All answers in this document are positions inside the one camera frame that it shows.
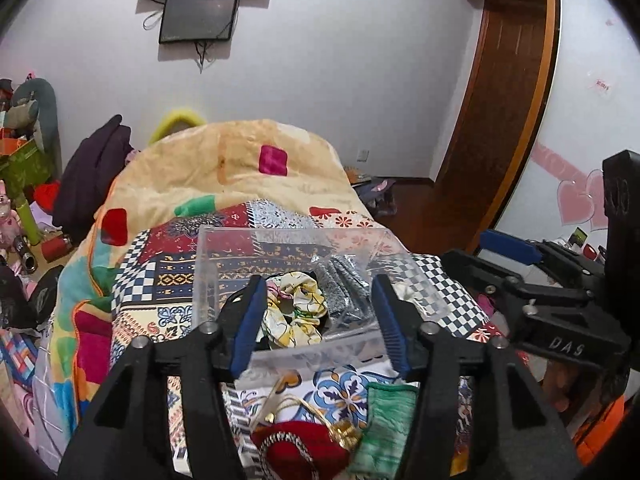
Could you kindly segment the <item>right hand holding gripper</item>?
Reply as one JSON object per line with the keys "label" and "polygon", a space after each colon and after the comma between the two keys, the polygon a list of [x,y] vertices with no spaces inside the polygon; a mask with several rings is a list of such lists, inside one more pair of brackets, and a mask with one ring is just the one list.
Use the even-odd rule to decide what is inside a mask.
{"label": "right hand holding gripper", "polygon": [[584,404],[581,366],[549,360],[541,389],[547,401],[559,412],[578,412]]}

